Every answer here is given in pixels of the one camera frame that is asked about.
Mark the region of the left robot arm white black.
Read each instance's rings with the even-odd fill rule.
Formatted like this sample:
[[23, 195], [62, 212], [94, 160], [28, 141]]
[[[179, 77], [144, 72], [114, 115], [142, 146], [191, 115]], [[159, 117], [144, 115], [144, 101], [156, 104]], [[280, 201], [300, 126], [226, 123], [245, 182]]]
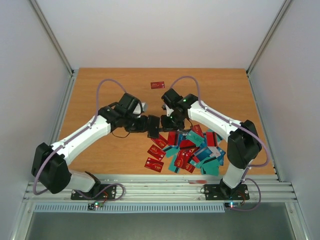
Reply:
[[[45, 191], [57, 194], [68, 189], [79, 192], [85, 199], [96, 199], [102, 192], [101, 181], [87, 171], [71, 171], [69, 165], [80, 153], [117, 128], [124, 128], [128, 133], [147, 131], [146, 110], [145, 102], [124, 93], [120, 101], [98, 107], [96, 114], [69, 136], [50, 145], [44, 142], [38, 145], [31, 168], [35, 178], [33, 194], [38, 196]], [[37, 183], [45, 190], [37, 191]]]

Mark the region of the red VIP card gold text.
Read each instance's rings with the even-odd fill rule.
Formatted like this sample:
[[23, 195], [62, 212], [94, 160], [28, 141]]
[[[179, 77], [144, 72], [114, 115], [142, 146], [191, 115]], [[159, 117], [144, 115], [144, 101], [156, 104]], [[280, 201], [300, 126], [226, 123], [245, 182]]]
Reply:
[[203, 135], [203, 131], [202, 131], [202, 129], [201, 129], [201, 127], [200, 127], [199, 124], [193, 125], [193, 126], [191, 127], [191, 130], [192, 130], [193, 132], [195, 132], [196, 134], [198, 134], [199, 136], [202, 136], [202, 135]]

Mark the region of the black leather card holder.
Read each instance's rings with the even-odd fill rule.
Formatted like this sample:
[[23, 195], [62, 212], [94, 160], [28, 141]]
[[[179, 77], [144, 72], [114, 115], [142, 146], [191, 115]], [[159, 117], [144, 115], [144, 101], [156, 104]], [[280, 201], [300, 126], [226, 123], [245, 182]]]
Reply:
[[148, 115], [147, 118], [147, 137], [151, 139], [159, 138], [160, 118], [155, 115]]

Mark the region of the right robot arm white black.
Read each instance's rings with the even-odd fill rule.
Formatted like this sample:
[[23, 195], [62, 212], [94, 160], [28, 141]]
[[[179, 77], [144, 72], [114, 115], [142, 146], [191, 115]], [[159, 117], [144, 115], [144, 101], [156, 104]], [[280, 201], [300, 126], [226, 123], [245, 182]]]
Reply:
[[165, 131], [182, 130], [184, 120], [188, 119], [206, 126], [227, 142], [229, 166], [220, 180], [219, 192], [224, 199], [234, 197], [250, 164], [262, 150], [254, 123], [227, 117], [199, 97], [191, 93], [183, 97], [172, 88], [161, 99], [166, 110], [166, 114], [161, 116]]

